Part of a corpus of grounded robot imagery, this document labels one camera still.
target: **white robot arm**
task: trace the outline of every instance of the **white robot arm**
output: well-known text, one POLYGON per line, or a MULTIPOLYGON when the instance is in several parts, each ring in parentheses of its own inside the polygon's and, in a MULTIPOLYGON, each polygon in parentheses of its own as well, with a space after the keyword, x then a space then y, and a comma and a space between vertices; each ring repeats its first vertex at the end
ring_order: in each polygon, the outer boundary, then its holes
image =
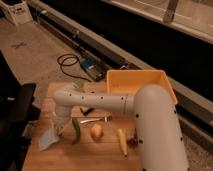
POLYGON ((150 84, 133 94, 81 93, 72 84, 54 94, 57 134, 70 120, 73 106, 87 106, 135 118, 143 171, 188 171, 188 161, 175 106, 167 91, 150 84))

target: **yellow bin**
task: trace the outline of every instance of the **yellow bin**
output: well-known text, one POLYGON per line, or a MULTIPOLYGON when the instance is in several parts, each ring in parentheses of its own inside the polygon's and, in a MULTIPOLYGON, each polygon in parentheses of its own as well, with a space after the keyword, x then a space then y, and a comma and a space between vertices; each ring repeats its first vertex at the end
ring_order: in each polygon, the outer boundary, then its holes
POLYGON ((172 86, 163 70, 109 70, 107 72, 107 92, 136 93, 146 84, 159 84, 178 103, 172 86))

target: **concrete floor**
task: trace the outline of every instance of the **concrete floor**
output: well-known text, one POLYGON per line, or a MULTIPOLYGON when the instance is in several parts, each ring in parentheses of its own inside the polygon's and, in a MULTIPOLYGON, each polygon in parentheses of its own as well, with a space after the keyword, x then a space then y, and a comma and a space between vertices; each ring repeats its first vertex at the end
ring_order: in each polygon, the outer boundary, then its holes
MULTIPOLYGON (((61 73, 56 59, 61 54, 75 52, 37 23, 30 22, 15 27, 1 18, 0 40, 0 49, 18 80, 21 83, 37 83, 36 106, 41 106, 49 82, 73 81, 61 73), (18 49, 13 47, 21 42, 25 45, 18 49)), ((70 68, 69 72, 86 76, 77 65, 70 68)), ((212 154, 187 135, 184 135, 184 143, 191 171, 213 170, 212 154)))

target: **cable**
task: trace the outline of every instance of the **cable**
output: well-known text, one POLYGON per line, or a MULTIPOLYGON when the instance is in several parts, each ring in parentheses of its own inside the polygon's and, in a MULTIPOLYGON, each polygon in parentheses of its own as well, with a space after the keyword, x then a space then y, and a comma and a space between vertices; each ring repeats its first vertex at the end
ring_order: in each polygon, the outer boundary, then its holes
POLYGON ((89 80, 87 78, 76 76, 76 75, 71 75, 71 74, 64 71, 63 67, 73 66, 77 63, 79 63, 79 65, 80 65, 80 60, 79 60, 79 57, 77 55, 74 55, 74 54, 71 54, 71 53, 63 54, 63 55, 61 55, 57 58, 57 63, 60 65, 61 72, 64 73, 65 75, 73 77, 73 78, 78 78, 78 79, 82 79, 82 80, 92 82, 91 80, 89 80), (67 60, 70 60, 70 59, 74 59, 74 62, 66 64, 65 62, 67 60))

